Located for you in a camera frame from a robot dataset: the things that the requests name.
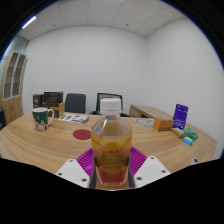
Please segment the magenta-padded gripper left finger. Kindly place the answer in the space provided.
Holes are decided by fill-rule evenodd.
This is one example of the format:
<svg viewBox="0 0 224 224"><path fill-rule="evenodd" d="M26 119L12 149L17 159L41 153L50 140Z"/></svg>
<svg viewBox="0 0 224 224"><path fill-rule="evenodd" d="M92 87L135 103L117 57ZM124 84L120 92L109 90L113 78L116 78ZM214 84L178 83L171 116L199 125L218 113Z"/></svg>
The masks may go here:
<svg viewBox="0 0 224 224"><path fill-rule="evenodd" d="M94 189L97 183L93 150L88 149L77 159L68 159L56 175L83 188Z"/></svg>

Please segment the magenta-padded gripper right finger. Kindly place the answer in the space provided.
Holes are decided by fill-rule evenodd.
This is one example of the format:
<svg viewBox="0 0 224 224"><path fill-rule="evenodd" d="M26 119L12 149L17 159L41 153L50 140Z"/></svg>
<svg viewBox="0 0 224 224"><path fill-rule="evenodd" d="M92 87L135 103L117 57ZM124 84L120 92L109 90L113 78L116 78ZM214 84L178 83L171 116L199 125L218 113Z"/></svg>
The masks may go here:
<svg viewBox="0 0 224 224"><path fill-rule="evenodd" d="M129 158L128 184L130 188L140 188L167 175L169 170L155 157L147 157L132 147Z"/></svg>

